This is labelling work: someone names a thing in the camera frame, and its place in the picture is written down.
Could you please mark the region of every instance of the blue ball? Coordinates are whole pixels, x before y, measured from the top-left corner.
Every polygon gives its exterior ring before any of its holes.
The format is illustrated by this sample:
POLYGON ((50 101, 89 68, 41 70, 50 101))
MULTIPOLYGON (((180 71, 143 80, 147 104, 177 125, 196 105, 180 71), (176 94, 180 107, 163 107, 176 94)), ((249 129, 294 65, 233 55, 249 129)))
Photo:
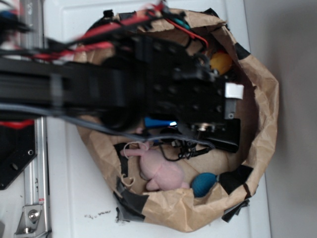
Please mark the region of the blue ball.
POLYGON ((200 175, 197 175, 192 182, 194 196, 205 196, 216 182, 216 175, 212 173, 202 173, 200 175))

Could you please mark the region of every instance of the gray wall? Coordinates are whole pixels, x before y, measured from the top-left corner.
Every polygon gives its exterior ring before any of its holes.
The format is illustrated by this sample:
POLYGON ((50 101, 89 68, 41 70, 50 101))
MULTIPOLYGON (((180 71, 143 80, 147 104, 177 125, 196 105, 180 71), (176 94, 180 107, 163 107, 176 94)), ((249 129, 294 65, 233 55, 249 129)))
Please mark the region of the gray wall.
POLYGON ((317 237, 317 1, 244 2, 251 53, 280 82, 266 173, 272 237, 317 237))

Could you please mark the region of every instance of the yellow ball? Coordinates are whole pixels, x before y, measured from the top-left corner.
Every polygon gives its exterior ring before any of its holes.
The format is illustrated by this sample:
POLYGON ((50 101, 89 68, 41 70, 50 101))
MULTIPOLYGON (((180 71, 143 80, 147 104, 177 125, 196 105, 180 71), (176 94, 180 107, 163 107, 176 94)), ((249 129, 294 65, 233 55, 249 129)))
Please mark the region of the yellow ball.
POLYGON ((232 58, 224 52, 216 52, 210 60, 211 69, 217 69, 219 74, 227 73, 232 66, 232 58))

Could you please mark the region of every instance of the pink stuffed animal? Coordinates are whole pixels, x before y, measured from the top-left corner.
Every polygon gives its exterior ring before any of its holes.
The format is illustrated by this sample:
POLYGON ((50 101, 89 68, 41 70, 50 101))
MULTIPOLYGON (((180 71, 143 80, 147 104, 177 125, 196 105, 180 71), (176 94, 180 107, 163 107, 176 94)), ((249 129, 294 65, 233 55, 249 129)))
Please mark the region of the pink stuffed animal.
POLYGON ((125 149, 120 153, 126 157, 141 156, 141 172, 150 180, 146 185, 148 191, 190 188, 184 182, 184 172, 177 163, 166 160, 160 151, 150 149, 148 142, 139 144, 140 149, 125 149))

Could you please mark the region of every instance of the brown paper bag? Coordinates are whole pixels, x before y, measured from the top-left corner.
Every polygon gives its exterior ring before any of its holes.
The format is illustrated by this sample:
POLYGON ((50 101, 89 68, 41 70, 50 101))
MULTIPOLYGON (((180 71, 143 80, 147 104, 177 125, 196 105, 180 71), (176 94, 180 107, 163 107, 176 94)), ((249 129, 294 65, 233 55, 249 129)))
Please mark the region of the brown paper bag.
MULTIPOLYGON (((194 198, 192 189, 146 192, 140 177, 139 158, 119 158, 114 145, 128 142, 124 137, 109 136, 78 128, 92 158, 98 165, 118 201, 120 218, 167 226, 182 232, 195 231, 224 212, 254 195, 261 176, 275 150, 278 116, 278 83, 272 74, 241 45, 216 16, 185 11, 190 27, 209 41, 210 51, 220 43, 231 55, 238 83, 245 86, 244 99, 237 104, 236 118, 241 119, 240 149, 237 153, 212 150, 208 154, 182 160, 186 181, 204 172, 219 176, 209 193, 194 198)), ((166 22, 156 21, 146 34, 185 44, 187 36, 166 22)), ((200 43, 194 43, 189 53, 200 43)), ((100 64, 113 52, 99 50, 75 56, 76 61, 100 64)))

